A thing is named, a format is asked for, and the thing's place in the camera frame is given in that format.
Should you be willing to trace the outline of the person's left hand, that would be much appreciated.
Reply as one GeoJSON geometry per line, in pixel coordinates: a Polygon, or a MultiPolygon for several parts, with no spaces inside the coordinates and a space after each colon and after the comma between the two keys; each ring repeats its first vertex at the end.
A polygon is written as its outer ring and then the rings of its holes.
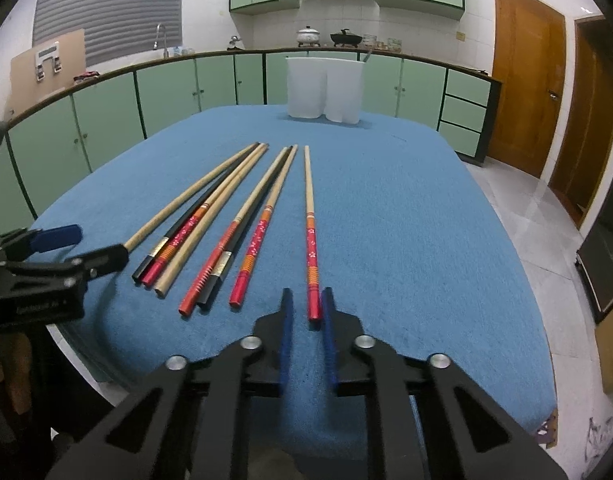
{"type": "MultiPolygon", "coordinates": [[[[5,408],[22,415],[31,408],[31,345],[22,333],[0,335],[0,390],[6,394],[5,408]]],[[[0,406],[0,443],[16,440],[14,430],[0,406]]]]}

